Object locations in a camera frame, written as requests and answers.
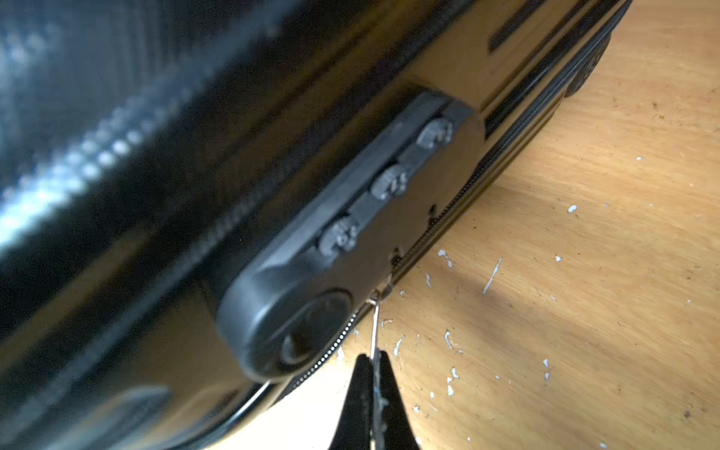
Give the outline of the black hard-shell suitcase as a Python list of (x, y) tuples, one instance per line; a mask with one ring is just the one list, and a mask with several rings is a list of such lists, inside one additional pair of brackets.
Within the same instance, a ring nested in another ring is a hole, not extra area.
[(1, 446), (204, 448), (335, 354), (626, 1), (5, 1)]

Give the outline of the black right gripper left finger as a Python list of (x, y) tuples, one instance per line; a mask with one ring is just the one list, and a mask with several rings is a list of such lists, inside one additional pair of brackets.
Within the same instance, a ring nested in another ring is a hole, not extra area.
[(329, 449), (369, 450), (371, 448), (372, 411), (372, 364), (367, 355), (361, 354), (355, 360), (339, 423), (337, 423)]

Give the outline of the silver zipper pull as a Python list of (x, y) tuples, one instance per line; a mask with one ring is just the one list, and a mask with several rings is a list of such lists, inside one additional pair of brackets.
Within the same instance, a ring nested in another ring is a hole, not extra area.
[(370, 295), (367, 303), (372, 307), (372, 332), (369, 358), (371, 361), (378, 354), (378, 335), (380, 327), (381, 305), (394, 289), (393, 277), (388, 275)]

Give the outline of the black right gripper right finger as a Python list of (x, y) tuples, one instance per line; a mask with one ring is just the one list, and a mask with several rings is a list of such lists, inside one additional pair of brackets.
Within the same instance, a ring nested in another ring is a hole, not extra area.
[(377, 352), (375, 358), (375, 448), (419, 448), (385, 351)]

